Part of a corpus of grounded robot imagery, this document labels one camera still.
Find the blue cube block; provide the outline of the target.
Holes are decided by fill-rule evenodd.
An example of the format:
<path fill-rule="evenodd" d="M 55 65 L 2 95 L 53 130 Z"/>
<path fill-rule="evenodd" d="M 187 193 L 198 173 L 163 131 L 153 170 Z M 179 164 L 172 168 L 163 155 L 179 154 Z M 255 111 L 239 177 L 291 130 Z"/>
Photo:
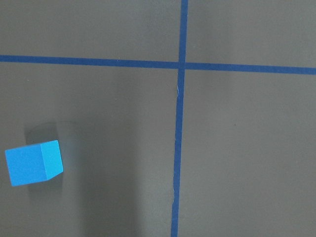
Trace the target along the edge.
<path fill-rule="evenodd" d="M 64 171 L 57 140 L 6 150 L 5 158 L 14 187 L 48 181 Z"/>

